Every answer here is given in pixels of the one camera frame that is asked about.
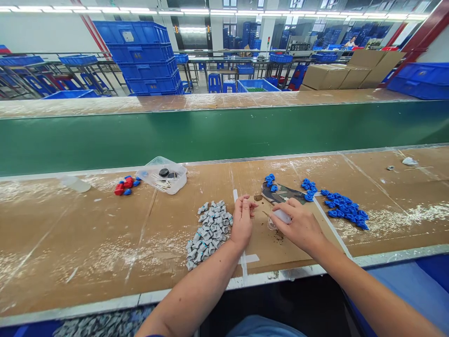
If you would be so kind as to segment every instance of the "green conveyor belt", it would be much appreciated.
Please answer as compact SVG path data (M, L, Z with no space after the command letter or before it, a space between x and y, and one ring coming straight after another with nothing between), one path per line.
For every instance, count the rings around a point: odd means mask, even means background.
M448 101L0 120L0 175L449 142Z

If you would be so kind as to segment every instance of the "gray parts in bin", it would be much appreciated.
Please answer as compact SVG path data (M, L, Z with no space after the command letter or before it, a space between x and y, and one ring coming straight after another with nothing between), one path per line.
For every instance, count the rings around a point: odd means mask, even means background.
M210 207L208 206L209 203L205 203L198 208L198 215L200 215L198 222L203 225L198 228L193 240L189 240L186 245L188 271L215 253L228 239L231 231L229 226L232 226L232 214L226 211L225 202L212 201Z

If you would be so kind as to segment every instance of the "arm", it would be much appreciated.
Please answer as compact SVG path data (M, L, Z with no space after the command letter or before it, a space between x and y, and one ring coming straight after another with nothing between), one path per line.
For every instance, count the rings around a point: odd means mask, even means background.
M276 205L287 225L271 213L278 229L338 282L378 336L443 336L425 317L341 253L324 236L315 216L295 199Z
M258 205L249 195L235 203L231 239L187 274L144 321L135 337L192 336L217 304L249 243L253 225L250 216Z

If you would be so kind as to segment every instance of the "cardboard box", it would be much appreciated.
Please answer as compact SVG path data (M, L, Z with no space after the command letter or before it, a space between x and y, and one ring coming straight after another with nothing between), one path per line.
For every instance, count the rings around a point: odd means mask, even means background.
M339 89L357 89L363 82L366 76L370 73L371 69L363 66L351 66L342 64L332 64L332 66L338 66L343 69L349 70L343 83Z
M376 88L405 54L399 51L356 50L348 64L371 68L359 88Z
M333 65L312 65L307 68L303 84L315 90L338 89L349 70Z
M304 84L301 84L301 86L299 87L299 91L316 91L316 90Z

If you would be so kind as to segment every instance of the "hand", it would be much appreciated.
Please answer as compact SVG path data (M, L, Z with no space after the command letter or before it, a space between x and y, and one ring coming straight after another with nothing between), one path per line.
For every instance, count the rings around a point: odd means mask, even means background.
M311 257L323 244L327 243L315 215L298 200L290 198L285 203L276 204L273 207L273 212L278 209L283 210L291 217L291 223L287 225L271 213L270 218L273 223L290 241Z
M255 202L248 201L249 195L239 197L235 202L234 224L232 225L231 240L234 241L242 250L249 243L251 233L253 232L254 208L259 207Z

